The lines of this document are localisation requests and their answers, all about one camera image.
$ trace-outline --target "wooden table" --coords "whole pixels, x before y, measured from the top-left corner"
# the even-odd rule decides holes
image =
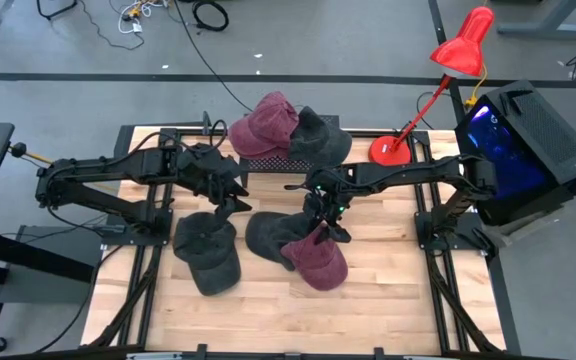
[[[136,127],[132,146],[158,127]],[[430,131],[434,158],[458,152],[452,131]],[[184,141],[207,142],[186,136]],[[346,162],[368,161],[372,139],[355,138]],[[156,146],[156,137],[145,147]],[[238,155],[225,142],[221,152]],[[243,200],[253,211],[237,213],[230,221],[237,229],[241,281],[218,296],[201,296],[188,265],[164,250],[147,341],[148,350],[194,351],[200,343],[217,352],[301,352],[371,354],[439,354],[437,329],[424,253],[418,248],[413,213],[417,210],[412,186],[389,188],[381,194],[355,198],[341,225],[352,235],[340,244],[350,267],[337,289],[319,292],[297,272],[262,259],[246,247],[246,224],[254,211],[297,213],[303,191],[285,191],[303,175],[250,174],[250,196]],[[439,184],[442,200],[454,189]],[[124,181],[119,196],[144,199],[147,187]],[[196,211],[213,211],[205,199],[175,187],[172,207],[176,219]],[[430,197],[426,197],[430,208]],[[82,343],[96,338],[122,305],[130,278],[134,247],[125,247],[99,272]],[[490,341],[504,348],[501,325],[484,257],[476,251],[453,251],[461,301]],[[148,253],[144,259],[147,263]],[[452,312],[444,302],[451,347],[457,348]],[[141,304],[133,316],[131,341],[136,340]]]

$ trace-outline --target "lamp base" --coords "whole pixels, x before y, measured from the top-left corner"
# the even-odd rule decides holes
[[[379,165],[402,165],[410,163],[410,149],[405,143],[399,144],[393,149],[393,144],[397,141],[395,136],[382,136],[377,138],[370,145],[368,154],[370,161]]]

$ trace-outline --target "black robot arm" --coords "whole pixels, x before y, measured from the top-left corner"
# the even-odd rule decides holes
[[[446,204],[433,208],[432,226],[427,230],[429,236],[434,231],[454,226],[459,215],[475,202],[493,197],[497,189],[494,165],[471,155],[396,166],[355,163],[314,169],[304,184],[287,185],[286,189],[309,191],[303,210],[312,219],[312,229],[326,221],[334,240],[349,242],[350,235],[337,221],[355,196],[377,194],[392,186],[432,182],[451,184],[457,191]]]
[[[189,148],[160,146],[136,150],[122,158],[58,160],[39,169],[35,194],[41,207],[78,204],[122,217],[128,224],[152,232],[161,229],[153,201],[130,202],[85,186],[100,181],[132,180],[141,185],[175,184],[203,195],[217,205],[215,213],[224,220],[233,212],[248,211],[238,196],[247,196],[235,178],[239,166],[231,157],[206,144]]]

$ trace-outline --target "blue light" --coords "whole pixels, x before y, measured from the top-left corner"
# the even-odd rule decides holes
[[[472,136],[472,134],[468,134],[468,137],[470,138],[470,141],[472,141],[473,144],[475,144],[475,147],[479,147],[479,144],[477,143],[477,139],[475,139],[474,136]]]
[[[479,111],[477,111],[477,113],[475,114],[475,117],[473,117],[472,119],[478,119],[486,114],[488,114],[490,112],[490,109],[488,108],[488,106],[484,106],[481,109],[479,109]]]

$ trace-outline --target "concrete floor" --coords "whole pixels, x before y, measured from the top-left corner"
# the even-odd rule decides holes
[[[113,42],[134,45],[117,31],[117,15],[106,1],[84,0],[101,31]],[[118,7],[122,0],[114,0]],[[542,18],[556,1],[539,6],[491,2],[497,21]],[[46,12],[67,1],[44,1]],[[448,37],[481,2],[441,0]],[[0,9],[4,0],[0,0]],[[190,18],[189,5],[182,5]],[[236,0],[226,32],[195,35],[220,74],[377,75],[438,78],[427,60],[437,44],[428,4],[417,0]],[[576,11],[570,22],[576,21]],[[0,73],[209,74],[183,29],[162,9],[143,21],[146,44],[135,51],[110,48],[99,39],[81,5],[52,23],[33,1],[16,0],[0,26]],[[492,79],[567,80],[576,41],[541,41],[489,34],[484,52]],[[283,91],[294,104],[338,114],[346,127],[399,127],[415,114],[414,102],[432,86],[322,83],[232,83],[248,106],[265,93]],[[461,88],[463,97],[472,89]],[[540,89],[576,129],[576,89]],[[51,158],[111,155],[123,124],[196,121],[207,110],[228,123],[245,111],[216,82],[0,81],[0,121],[16,126],[13,142]],[[442,97],[426,116],[435,128],[456,124]],[[33,198],[35,168],[6,158],[0,171],[0,232],[20,224],[59,225]],[[60,210],[83,222],[94,213],[75,206]],[[553,214],[546,226],[502,249],[515,323],[523,354],[576,359],[576,200]],[[10,305],[0,336],[4,354],[41,347],[58,334],[77,305]],[[27,325],[27,319],[34,319]],[[53,349],[74,348],[83,317]]]

